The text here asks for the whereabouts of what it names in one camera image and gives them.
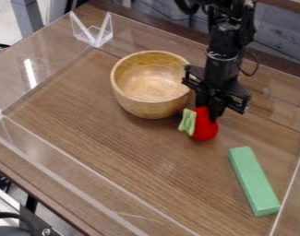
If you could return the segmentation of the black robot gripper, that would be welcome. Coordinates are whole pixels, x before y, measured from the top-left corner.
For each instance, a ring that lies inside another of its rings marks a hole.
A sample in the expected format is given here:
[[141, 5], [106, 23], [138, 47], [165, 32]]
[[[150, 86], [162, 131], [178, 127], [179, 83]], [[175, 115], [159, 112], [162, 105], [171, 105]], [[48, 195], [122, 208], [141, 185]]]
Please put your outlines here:
[[206, 59], [204, 67], [185, 65], [182, 84], [195, 93], [195, 106], [209, 106], [210, 121], [222, 115], [226, 108], [240, 114], [248, 109], [250, 94], [238, 82], [242, 57]]

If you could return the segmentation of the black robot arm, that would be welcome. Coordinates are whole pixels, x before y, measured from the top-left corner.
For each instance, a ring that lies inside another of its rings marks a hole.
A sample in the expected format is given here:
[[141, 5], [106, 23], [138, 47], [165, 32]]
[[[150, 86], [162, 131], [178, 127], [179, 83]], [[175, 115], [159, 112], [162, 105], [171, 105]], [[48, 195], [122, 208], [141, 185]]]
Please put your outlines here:
[[256, 34], [254, 11], [257, 0], [174, 0], [182, 13], [194, 15], [201, 9], [208, 16], [209, 44], [204, 67], [185, 65], [182, 84], [195, 92], [195, 105], [208, 108], [210, 122], [226, 108], [244, 114], [250, 93], [238, 81], [246, 45]]

